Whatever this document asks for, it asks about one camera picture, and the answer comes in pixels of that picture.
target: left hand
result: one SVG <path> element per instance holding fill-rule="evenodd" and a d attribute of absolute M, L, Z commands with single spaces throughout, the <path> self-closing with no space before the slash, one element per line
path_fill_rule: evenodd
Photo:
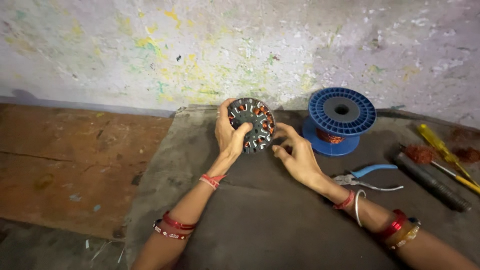
<path fill-rule="evenodd" d="M 215 137 L 220 148 L 220 155 L 232 158 L 233 161 L 242 153 L 243 139 L 253 128 L 252 123 L 243 123 L 237 130 L 232 127 L 228 118 L 228 106 L 234 100 L 236 98 L 229 98 L 220 104 L 215 127 Z"/>

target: brown wooden surface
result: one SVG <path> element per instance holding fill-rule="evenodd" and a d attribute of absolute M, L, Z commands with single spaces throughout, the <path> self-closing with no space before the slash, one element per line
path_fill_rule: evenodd
<path fill-rule="evenodd" d="M 0 104 L 0 217 L 123 238 L 170 118 Z"/>

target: workbench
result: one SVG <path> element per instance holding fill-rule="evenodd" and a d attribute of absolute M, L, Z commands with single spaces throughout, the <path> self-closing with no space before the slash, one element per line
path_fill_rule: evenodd
<path fill-rule="evenodd" d="M 440 120 L 378 112 L 373 128 L 360 137 L 349 155 L 316 155 L 324 173 L 335 176 L 373 164 L 392 163 L 398 144 L 423 144 L 416 125 L 427 123 L 447 139 L 458 126 Z M 277 122 L 301 130 L 306 111 L 276 111 Z M 178 112 L 167 137 L 150 161 L 127 215 L 126 256 L 129 266 L 152 233 L 154 220 L 171 209 L 195 185 L 218 155 L 214 136 L 216 108 L 192 107 Z M 479 148 L 478 137 L 447 146 Z M 422 221 L 422 230 L 436 235 L 480 264 L 480 198 L 434 167 L 425 169 L 473 207 L 450 210 L 401 170 L 376 170 L 362 181 L 378 187 L 403 185 L 394 192 L 362 188 L 367 198 L 387 209 L 401 209 Z M 466 166 L 479 179 L 477 165 Z M 354 191 L 358 186 L 347 186 Z M 405 269 L 355 220 L 295 181 L 269 147 L 242 154 L 210 198 L 198 227 L 180 257 L 178 269 Z"/>

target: wall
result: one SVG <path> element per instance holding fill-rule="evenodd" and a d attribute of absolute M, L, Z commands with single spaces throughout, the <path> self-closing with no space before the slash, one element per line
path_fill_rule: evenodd
<path fill-rule="evenodd" d="M 480 127 L 478 0 L 3 0 L 7 102 L 149 114 L 345 86 Z"/>

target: copper wire on spool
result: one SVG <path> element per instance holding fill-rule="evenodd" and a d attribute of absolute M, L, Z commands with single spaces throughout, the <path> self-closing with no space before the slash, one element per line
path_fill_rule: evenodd
<path fill-rule="evenodd" d="M 317 137 L 319 139 L 321 139 L 322 141 L 325 141 L 325 142 L 328 142 L 328 143 L 331 143 L 331 144 L 339 144 L 339 143 L 343 142 L 343 140 L 346 139 L 344 137 L 330 135 L 327 132 L 322 131 L 320 129 L 317 129 Z"/>

